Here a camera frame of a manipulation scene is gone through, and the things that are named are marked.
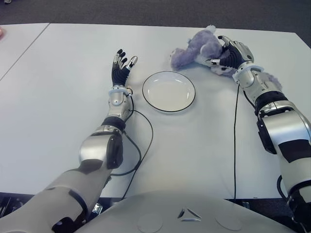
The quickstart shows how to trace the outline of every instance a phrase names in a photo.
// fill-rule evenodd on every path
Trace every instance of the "white plate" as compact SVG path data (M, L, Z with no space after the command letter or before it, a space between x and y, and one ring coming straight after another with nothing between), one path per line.
M163 112L178 112L189 107L195 97L192 82L182 74L163 71L151 75L142 87L145 100Z

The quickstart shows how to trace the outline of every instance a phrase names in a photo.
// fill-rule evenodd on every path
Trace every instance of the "robot finger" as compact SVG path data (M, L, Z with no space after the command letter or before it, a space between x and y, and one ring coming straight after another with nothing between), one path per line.
M138 58L136 56L132 57L131 60L126 64L124 68L131 70L133 66L136 64Z
M218 39L224 41L224 43L225 43L225 44L224 44L224 47L227 47L227 46L229 45L230 41L232 41L229 37L227 37L227 36L225 36L225 35L220 35L220 36L218 37Z

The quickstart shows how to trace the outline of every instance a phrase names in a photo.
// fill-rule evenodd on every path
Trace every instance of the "robotic hand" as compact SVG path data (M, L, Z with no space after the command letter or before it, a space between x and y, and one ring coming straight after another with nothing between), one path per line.
M265 149L277 154L282 178L287 189L287 204L294 221L311 231L311 124L288 101L263 68L254 64L254 56L241 42L219 36L229 56L209 60L212 65L238 69L234 80L250 97L258 117L259 136Z
M122 50L115 55L109 112L102 125L82 143L80 166L64 172L23 207L1 218L0 233L71 233L86 222L112 169L123 161L122 133L130 95L124 86L137 62L134 56L123 66L124 56Z

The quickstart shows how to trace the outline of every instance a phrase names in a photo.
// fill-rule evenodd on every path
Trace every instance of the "triangle logo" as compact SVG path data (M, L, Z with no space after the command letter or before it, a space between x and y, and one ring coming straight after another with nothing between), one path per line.
M178 217L182 222L200 222L202 217L189 208L183 208Z

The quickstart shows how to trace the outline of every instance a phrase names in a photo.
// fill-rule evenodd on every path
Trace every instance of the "black joint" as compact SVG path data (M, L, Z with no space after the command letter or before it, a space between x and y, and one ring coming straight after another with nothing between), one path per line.
M282 152L282 155L291 163L297 159L310 158L311 146L306 139L297 139L293 141L287 141L279 144L278 146Z
M112 135L107 144L107 169L116 169L123 162L123 143L121 134Z
M299 190L295 190L290 195L289 207L294 214L294 220L301 223L307 232L311 231L311 202L306 203L300 195Z
M256 106L255 115L258 116L260 109L263 108L265 105L275 102L275 101L281 101L281 100L288 100L288 99L280 91L269 91L269 92L263 93L255 101L255 106Z
M122 120L121 118L117 116L107 117L102 123L102 125L111 125L113 127L118 128L121 132L123 132L126 126L124 120Z
M276 149L274 148L271 137L270 137L270 135L267 131L266 125L264 124L262 119L257 121L257 127L258 127L259 137L261 139L261 142L262 142L265 150L271 154L276 154Z

